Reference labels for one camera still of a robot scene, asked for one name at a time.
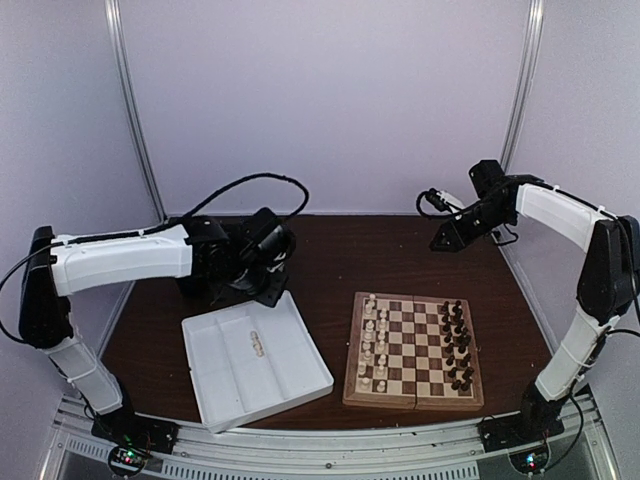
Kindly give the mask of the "wooden chess board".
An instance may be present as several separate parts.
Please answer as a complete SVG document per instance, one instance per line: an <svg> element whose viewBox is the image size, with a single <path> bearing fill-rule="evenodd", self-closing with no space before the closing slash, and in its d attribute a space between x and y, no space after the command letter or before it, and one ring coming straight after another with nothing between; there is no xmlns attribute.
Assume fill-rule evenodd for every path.
<svg viewBox="0 0 640 480"><path fill-rule="evenodd" d="M376 299L376 311L366 315L364 305L371 295ZM462 301L464 317L472 337L472 366L476 373L471 397L445 393L438 306L444 301L456 300ZM386 325L381 325L379 321L382 309L388 311ZM375 322L371 335L365 333L365 325L369 320ZM382 376L376 371L380 356L377 352L377 343L381 341L378 339L380 328L387 329L384 340L387 343L387 368ZM361 357L365 352L362 349L364 341L373 343L373 360L369 365ZM465 299L357 292L354 296L342 401L348 406L370 408L478 411L485 404L478 352L470 306ZM363 364L368 366L366 376L358 374L358 367ZM361 377L372 379L371 393L358 391ZM376 391L381 380L386 381L384 393Z"/></svg>

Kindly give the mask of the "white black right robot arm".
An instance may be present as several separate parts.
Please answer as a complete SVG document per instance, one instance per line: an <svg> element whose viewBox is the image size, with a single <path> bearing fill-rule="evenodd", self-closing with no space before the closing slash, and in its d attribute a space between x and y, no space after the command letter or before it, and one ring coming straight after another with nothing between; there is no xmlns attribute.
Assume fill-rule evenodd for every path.
<svg viewBox="0 0 640 480"><path fill-rule="evenodd" d="M494 159L472 166L469 178L477 195L471 204L436 188L418 195L416 205L429 203L440 222L431 251L462 251L498 227L526 219L561 236L582 254L571 323L549 363L525 390L520 413L513 419L513 433L530 442L557 419L622 316L639 307L639 222L535 175L508 174Z"/></svg>

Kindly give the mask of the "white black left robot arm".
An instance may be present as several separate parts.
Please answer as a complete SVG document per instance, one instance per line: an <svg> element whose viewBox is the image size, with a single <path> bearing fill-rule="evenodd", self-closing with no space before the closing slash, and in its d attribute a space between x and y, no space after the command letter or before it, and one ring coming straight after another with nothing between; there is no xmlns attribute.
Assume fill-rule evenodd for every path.
<svg viewBox="0 0 640 480"><path fill-rule="evenodd" d="M43 226L28 255L11 268L24 272L18 332L11 341L44 352L81 393L106 429L123 444L137 442L144 424L121 382L86 347L71 325L71 295L145 279L173 278L186 297L228 288L273 307L288 279L285 263L296 237L263 207L238 223L184 215L148 229L91 236L55 235Z"/></svg>

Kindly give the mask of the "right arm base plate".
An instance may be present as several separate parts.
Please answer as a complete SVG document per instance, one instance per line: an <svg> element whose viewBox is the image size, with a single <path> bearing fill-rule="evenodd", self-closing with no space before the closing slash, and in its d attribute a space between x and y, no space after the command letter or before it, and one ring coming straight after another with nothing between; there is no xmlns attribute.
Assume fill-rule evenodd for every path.
<svg viewBox="0 0 640 480"><path fill-rule="evenodd" d="M548 426L540 428L527 426L520 412L484 418L477 428L486 453L541 442L565 431L560 420L553 420Z"/></svg>

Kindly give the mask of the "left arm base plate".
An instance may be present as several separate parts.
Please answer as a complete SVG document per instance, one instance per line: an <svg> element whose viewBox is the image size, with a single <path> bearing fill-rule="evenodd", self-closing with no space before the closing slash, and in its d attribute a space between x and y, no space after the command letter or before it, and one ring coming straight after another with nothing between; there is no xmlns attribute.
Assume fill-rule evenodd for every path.
<svg viewBox="0 0 640 480"><path fill-rule="evenodd" d="M177 440L179 426L171 421L138 415L107 419L98 417L91 434L123 447L143 452L171 454Z"/></svg>

